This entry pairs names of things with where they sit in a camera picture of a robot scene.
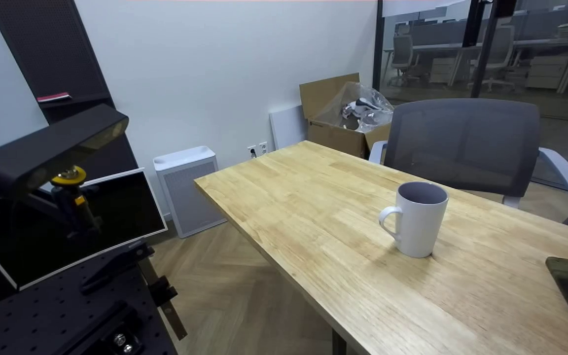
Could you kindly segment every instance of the herringbone floor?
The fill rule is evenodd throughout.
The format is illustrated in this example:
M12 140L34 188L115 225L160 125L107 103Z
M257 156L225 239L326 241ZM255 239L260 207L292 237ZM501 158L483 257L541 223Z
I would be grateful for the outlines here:
M533 186L521 203L562 221L568 197ZM180 290L174 300L187 338L180 355L322 355L328 324L231 225L154 247L152 265Z

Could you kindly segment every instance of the wall outlet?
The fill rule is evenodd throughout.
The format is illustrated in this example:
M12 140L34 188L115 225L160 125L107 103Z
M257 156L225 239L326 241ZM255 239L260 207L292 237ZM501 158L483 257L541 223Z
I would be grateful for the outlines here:
M268 154L268 142L260 142L260 156Z
M257 156L258 156L257 146L251 144L251 146L247 146L247 150L249 150L249 156L251 156L251 158L257 158Z

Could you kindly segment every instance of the cardboard box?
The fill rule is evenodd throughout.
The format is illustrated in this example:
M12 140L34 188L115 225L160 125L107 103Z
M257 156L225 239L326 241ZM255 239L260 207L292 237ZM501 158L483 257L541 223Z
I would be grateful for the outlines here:
M377 140L389 138L389 126L379 126L377 130L369 134L359 134L353 130L318 123L318 117L322 115L322 111L333 101L333 97L339 95L339 91L347 83L359 83L359 75L353 73L353 75L331 77L326 81L300 85L302 113L308 125L308 130L306 130L308 140L318 142L322 146L329 146L333 150L341 150L353 156L367 158L371 146Z

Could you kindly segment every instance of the white mug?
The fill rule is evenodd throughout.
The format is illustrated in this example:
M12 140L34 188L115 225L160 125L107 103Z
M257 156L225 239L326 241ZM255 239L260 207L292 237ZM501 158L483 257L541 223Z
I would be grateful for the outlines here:
M389 205L379 215L379 225L397 239L400 253L424 259L434 253L448 196L440 186L408 182L399 188L399 205ZM397 231L385 221L397 215Z

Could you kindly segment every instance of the wooden table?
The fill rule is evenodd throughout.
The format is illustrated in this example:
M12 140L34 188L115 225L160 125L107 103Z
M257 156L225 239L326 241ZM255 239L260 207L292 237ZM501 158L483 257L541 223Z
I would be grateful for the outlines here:
M197 180L249 241L363 353L568 353L544 259L568 227L450 190L432 259L377 225L414 176L302 142Z

